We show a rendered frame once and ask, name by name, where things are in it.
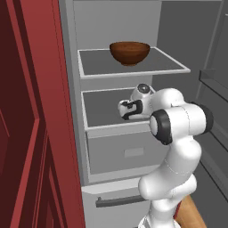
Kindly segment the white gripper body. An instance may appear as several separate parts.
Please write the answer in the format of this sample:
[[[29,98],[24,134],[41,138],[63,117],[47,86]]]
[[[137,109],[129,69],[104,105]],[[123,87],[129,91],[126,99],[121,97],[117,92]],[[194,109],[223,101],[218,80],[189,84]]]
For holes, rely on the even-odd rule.
[[[134,111],[134,105],[129,100],[123,100],[118,103],[118,111],[120,117],[124,120],[132,118],[132,112]]]

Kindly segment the grey glass fridge shelf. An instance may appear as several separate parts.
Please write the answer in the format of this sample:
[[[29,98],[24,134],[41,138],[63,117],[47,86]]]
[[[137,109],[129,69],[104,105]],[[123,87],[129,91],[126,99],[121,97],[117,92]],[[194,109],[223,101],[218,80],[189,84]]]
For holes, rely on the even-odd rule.
[[[82,96],[85,129],[111,126],[148,124],[147,118],[124,120],[118,112],[118,103],[129,100],[133,87],[84,91]]]
[[[189,68],[158,47],[152,47],[148,56],[135,66],[122,65],[113,58],[109,49],[78,50],[77,58],[82,79],[144,77],[191,72]]]

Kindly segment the grey fridge crisper drawer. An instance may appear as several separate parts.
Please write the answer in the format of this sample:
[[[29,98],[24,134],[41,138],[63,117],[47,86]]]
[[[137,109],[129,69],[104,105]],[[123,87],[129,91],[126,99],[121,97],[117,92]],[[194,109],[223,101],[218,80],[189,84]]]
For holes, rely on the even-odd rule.
[[[88,133],[87,146],[93,175],[159,165],[168,151],[150,132],[105,136]]]

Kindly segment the grey fridge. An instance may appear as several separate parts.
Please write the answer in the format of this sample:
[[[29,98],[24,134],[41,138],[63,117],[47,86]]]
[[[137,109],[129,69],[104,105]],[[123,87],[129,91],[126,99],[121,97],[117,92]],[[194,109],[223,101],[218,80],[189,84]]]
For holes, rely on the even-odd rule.
[[[145,83],[160,90],[173,87],[189,102],[196,102],[200,71],[204,68],[222,0],[61,0],[61,25],[68,70],[69,94],[77,144],[81,188],[84,186],[138,178],[158,165],[92,174],[87,134],[96,136],[150,132],[149,124],[85,129],[84,91],[135,87]],[[158,47],[190,73],[144,77],[107,77],[82,79],[78,68],[78,50],[110,49],[110,44],[134,41]],[[193,200],[204,221],[202,182],[212,183],[198,165],[198,187]]]

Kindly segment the grey fridge door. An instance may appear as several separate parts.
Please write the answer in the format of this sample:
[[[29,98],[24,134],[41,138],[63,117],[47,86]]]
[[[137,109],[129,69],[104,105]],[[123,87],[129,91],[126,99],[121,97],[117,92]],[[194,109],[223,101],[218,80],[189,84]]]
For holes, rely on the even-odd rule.
[[[228,0],[221,2],[203,69],[214,69],[214,79],[228,88]],[[196,101],[214,115],[211,130],[198,137],[203,149],[200,165],[212,183],[201,183],[201,197],[206,200],[202,207],[204,221],[208,228],[228,228],[228,102],[201,82]]]

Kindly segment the brown wooden bowl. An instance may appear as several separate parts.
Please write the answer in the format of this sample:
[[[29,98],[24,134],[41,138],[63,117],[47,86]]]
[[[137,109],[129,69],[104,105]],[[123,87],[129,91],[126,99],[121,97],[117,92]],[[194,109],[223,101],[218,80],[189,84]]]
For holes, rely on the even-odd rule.
[[[125,66],[134,66],[143,61],[151,47],[145,43],[121,41],[110,44],[110,53],[113,58]]]

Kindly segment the red tall cabinet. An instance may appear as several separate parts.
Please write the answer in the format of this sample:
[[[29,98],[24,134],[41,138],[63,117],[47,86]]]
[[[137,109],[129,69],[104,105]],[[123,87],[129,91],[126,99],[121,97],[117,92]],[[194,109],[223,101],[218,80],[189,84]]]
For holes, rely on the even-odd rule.
[[[0,0],[0,228],[86,228],[61,0]]]

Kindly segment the grey door bin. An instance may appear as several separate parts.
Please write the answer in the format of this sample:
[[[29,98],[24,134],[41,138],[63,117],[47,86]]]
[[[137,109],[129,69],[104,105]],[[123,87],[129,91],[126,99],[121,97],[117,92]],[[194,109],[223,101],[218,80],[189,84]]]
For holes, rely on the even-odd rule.
[[[207,88],[228,102],[228,88],[214,79],[214,69],[204,69],[199,72],[199,81]]]

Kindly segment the grey freezer drawer front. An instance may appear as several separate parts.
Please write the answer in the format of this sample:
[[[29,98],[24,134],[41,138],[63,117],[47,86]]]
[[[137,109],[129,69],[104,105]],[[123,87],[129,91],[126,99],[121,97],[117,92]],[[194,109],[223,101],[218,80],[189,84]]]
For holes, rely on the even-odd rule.
[[[140,195],[138,182],[133,178],[82,187],[85,228],[136,228],[149,211],[148,200],[107,208],[96,207],[95,201]]]

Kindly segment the tan wooden block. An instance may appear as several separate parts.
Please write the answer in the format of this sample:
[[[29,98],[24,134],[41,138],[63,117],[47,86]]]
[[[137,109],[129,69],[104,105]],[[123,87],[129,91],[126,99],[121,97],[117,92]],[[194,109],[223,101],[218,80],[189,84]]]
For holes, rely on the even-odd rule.
[[[190,195],[182,200],[175,220],[181,228],[207,228]]]

